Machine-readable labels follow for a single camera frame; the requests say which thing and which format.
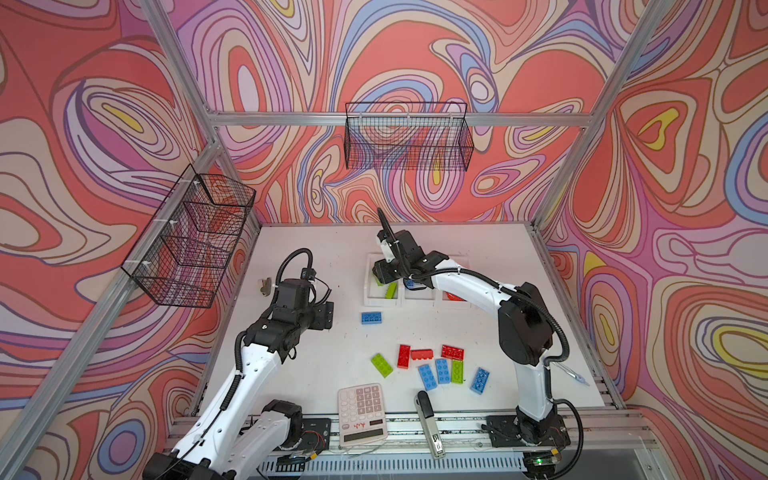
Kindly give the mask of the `green lego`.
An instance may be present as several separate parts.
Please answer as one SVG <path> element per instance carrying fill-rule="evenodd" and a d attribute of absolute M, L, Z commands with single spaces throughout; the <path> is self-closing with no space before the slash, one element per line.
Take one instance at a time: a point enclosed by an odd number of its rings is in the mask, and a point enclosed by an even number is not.
<path fill-rule="evenodd" d="M 398 296 L 398 284 L 393 282 L 387 286 L 385 298 L 388 300 L 394 300 Z"/>

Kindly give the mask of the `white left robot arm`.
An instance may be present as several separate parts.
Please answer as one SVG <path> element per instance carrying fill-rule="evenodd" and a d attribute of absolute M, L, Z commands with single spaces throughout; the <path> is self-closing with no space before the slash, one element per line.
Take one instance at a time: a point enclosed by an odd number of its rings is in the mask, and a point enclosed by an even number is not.
<path fill-rule="evenodd" d="M 332 327 L 330 294 L 317 299 L 314 281 L 276 284 L 268 308 L 236 336 L 227 383 L 170 453 L 152 455 L 144 479 L 247 479 L 274 450 L 301 443 L 302 407 L 293 402 L 271 400 L 251 427 L 245 421 L 270 377 L 295 357 L 301 335 Z"/>

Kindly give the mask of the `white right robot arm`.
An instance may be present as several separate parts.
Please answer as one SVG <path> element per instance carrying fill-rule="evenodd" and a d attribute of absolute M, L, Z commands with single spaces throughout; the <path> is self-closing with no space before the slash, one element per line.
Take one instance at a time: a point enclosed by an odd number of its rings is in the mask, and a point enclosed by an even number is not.
<path fill-rule="evenodd" d="M 515 367 L 521 440 L 528 445 L 569 444 L 558 407 L 576 409 L 571 402 L 553 397 L 550 366 L 569 358 L 570 345 L 538 288 L 528 282 L 505 284 L 439 251 L 426 253 L 409 231 L 394 231 L 382 209 L 377 214 L 381 223 L 377 238 L 384 258 L 372 267 L 374 277 L 384 284 L 408 280 L 417 287 L 440 290 L 495 317 L 500 349 Z"/>

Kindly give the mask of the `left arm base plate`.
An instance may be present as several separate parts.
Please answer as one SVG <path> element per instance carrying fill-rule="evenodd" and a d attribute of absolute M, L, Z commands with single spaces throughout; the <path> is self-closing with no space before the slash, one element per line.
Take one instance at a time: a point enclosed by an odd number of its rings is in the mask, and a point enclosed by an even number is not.
<path fill-rule="evenodd" d="M 301 437 L 295 451 L 305 454 L 319 454 L 328 448 L 332 420 L 328 417 L 307 418 L 302 420 Z"/>

